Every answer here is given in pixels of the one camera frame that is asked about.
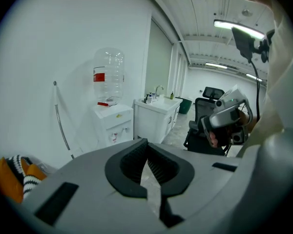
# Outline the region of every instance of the plastic water bottle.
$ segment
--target plastic water bottle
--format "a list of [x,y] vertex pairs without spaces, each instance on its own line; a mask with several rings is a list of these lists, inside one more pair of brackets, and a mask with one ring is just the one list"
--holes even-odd
[[116,48],[99,49],[94,57],[93,82],[97,103],[116,105],[123,97],[124,54]]

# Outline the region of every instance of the white ceiling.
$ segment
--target white ceiling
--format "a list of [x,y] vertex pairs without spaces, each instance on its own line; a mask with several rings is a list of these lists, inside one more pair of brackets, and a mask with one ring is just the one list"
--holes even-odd
[[[180,41],[190,57],[192,67],[202,67],[206,61],[234,67],[239,73],[254,75],[235,47],[231,30],[216,28],[214,19],[238,22],[263,33],[274,28],[273,14],[264,5],[246,0],[156,0],[174,20],[174,26],[182,35]],[[245,17],[242,10],[249,9],[253,15]],[[268,63],[258,54],[253,55],[259,77],[267,79]]]

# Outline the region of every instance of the black chair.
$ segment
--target black chair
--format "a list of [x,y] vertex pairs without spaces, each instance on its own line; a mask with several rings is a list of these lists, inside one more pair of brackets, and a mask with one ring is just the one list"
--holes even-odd
[[225,150],[221,147],[213,148],[210,146],[202,129],[201,118],[209,116],[214,112],[215,101],[218,100],[225,92],[221,89],[206,87],[203,97],[195,100],[195,121],[189,122],[189,131],[184,146],[188,151],[202,154],[225,155]]

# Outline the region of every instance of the ceiling light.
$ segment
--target ceiling light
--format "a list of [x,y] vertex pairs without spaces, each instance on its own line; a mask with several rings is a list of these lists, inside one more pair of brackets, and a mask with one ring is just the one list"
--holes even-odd
[[250,74],[246,74],[246,76],[251,77],[251,78],[253,78],[253,79],[257,79],[255,76],[252,76],[252,75],[250,75]]
[[248,33],[250,36],[255,37],[259,40],[262,40],[265,37],[265,34],[258,30],[231,21],[214,20],[214,26],[223,29],[232,29],[234,27],[245,33]]
[[205,66],[211,66],[211,67],[216,67],[216,68],[227,68],[226,66],[223,65],[218,65],[218,64],[214,64],[214,63],[205,63]]

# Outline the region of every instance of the metal rail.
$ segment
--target metal rail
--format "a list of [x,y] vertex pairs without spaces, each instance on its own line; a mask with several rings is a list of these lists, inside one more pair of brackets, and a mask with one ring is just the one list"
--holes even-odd
[[60,114],[59,114],[59,107],[58,107],[57,104],[55,105],[55,111],[57,113],[58,123],[59,123],[60,131],[62,133],[63,140],[65,142],[65,145],[66,145],[67,149],[70,151],[70,148],[69,148],[69,145],[67,143],[67,140],[66,140],[66,137],[65,137],[65,134],[64,134],[64,131],[63,131],[63,127],[62,127],[62,124],[61,124],[61,118],[60,118]]

